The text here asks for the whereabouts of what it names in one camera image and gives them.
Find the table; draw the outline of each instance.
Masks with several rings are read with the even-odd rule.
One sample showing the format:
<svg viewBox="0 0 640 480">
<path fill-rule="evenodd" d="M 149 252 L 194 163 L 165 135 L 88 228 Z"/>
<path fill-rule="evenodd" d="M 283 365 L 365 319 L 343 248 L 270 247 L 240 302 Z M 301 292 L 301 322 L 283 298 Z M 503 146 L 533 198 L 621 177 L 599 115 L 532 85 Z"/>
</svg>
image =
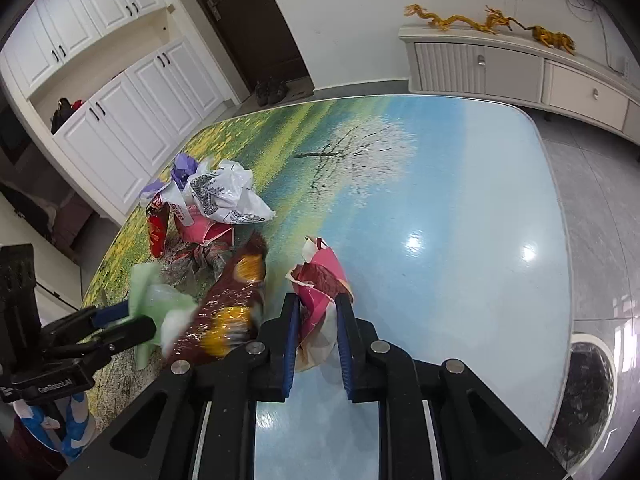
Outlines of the table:
<svg viewBox="0 0 640 480">
<path fill-rule="evenodd" d="M 526 114 L 441 96 L 325 100 L 214 124 L 185 151 L 251 168 L 277 212 L 258 226 L 270 245 L 270 316 L 305 235 L 319 235 L 340 258 L 356 315 L 381 338 L 420 360 L 462 359 L 547 441 L 568 367 L 570 272 L 556 189 Z M 130 266 L 147 259 L 136 209 L 85 303 L 101 289 L 110 302 L 124 298 Z M 257 479 L 376 478 L 377 406 L 347 401 L 336 350 L 295 375 L 285 404 L 258 406 Z M 130 361 L 121 354 L 97 376 L 90 399 L 103 423 L 159 366 L 137 374 Z"/>
</svg>

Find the gold dragon figurine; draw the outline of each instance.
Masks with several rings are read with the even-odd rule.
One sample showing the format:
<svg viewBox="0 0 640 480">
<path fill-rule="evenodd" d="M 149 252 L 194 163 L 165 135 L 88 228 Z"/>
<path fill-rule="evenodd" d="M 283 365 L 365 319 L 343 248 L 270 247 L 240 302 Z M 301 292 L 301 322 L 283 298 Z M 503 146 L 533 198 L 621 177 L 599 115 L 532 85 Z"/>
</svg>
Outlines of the gold dragon figurine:
<svg viewBox="0 0 640 480">
<path fill-rule="evenodd" d="M 475 22 L 474 20 L 466 16 L 461 16 L 460 14 L 454 14 L 453 16 L 450 16 L 446 20 L 443 20 L 440 16 L 438 16 L 434 12 L 427 12 L 426 9 L 423 9 L 418 4 L 406 6 L 404 8 L 404 15 L 412 16 L 413 14 L 417 14 L 420 18 L 424 20 L 431 20 L 429 22 L 429 25 L 431 27 L 438 27 L 440 30 L 447 30 L 451 26 L 451 23 L 453 22 L 465 22 L 467 25 L 470 25 L 475 30 L 480 30 L 481 32 L 488 32 L 490 34 L 497 34 L 497 32 L 493 30 L 493 28 L 496 25 L 506 25 L 507 27 L 509 27 L 510 18 L 505 17 L 501 10 L 492 9 L 491 7 L 487 7 L 485 10 L 486 12 L 488 12 L 488 15 L 486 17 L 486 21 L 484 22 L 484 25 L 482 23 Z"/>
</svg>

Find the cable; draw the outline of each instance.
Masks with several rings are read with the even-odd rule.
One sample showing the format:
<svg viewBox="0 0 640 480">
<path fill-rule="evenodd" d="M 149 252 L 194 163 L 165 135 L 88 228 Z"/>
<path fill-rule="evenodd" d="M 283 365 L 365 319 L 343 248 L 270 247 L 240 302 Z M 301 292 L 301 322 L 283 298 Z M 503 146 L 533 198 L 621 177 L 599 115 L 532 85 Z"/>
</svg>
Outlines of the cable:
<svg viewBox="0 0 640 480">
<path fill-rule="evenodd" d="M 41 284 L 40 282 L 36 281 L 36 285 L 38 285 L 40 288 L 43 288 L 44 290 L 46 290 L 50 295 L 52 295 L 54 298 L 56 298 L 57 300 L 62 301 L 62 303 L 64 303 L 67 306 L 70 306 L 73 310 L 75 310 L 76 312 L 80 312 L 80 309 L 74 307 L 71 303 L 69 303 L 68 301 L 63 300 L 62 298 L 60 298 L 60 295 L 57 292 L 53 292 L 52 290 L 49 290 L 46 286 L 44 286 L 43 284 Z"/>
</svg>

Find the brown door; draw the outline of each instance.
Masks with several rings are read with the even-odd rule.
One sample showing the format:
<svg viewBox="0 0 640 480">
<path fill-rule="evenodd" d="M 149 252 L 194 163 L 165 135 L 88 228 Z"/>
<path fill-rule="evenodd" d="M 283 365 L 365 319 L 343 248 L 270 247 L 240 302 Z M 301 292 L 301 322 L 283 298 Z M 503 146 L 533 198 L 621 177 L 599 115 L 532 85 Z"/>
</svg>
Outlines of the brown door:
<svg viewBox="0 0 640 480">
<path fill-rule="evenodd" d="M 250 89 L 308 75 L 275 0 L 198 0 Z"/>
</svg>

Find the shoe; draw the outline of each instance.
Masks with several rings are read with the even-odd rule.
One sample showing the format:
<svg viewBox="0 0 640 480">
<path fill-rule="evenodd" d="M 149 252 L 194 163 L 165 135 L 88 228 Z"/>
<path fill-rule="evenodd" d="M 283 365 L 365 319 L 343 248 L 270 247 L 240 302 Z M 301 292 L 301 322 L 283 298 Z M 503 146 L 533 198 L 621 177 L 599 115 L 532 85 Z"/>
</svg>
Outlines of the shoe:
<svg viewBox="0 0 640 480">
<path fill-rule="evenodd" d="M 282 101 L 287 95 L 289 91 L 289 87 L 287 84 L 280 79 L 271 79 L 269 81 L 269 92 L 267 101 L 270 105 L 274 105 Z"/>
<path fill-rule="evenodd" d="M 265 106 L 267 104 L 269 94 L 269 85 L 266 81 L 258 81 L 255 86 L 255 100 L 258 106 Z"/>
</svg>

